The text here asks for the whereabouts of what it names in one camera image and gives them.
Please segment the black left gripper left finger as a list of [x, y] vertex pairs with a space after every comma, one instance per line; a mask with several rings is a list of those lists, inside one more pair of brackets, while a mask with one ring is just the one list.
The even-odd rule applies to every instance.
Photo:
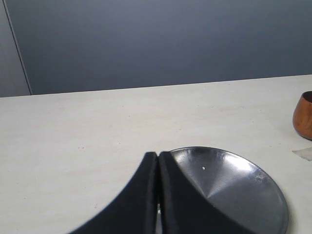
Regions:
[[154, 234], [156, 232], [156, 153], [145, 153], [124, 189], [73, 234]]

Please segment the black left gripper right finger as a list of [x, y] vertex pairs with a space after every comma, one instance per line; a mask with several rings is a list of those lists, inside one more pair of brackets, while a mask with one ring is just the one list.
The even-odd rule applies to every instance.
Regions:
[[208, 202], [186, 178], [170, 152], [158, 157], [164, 234], [251, 234]]

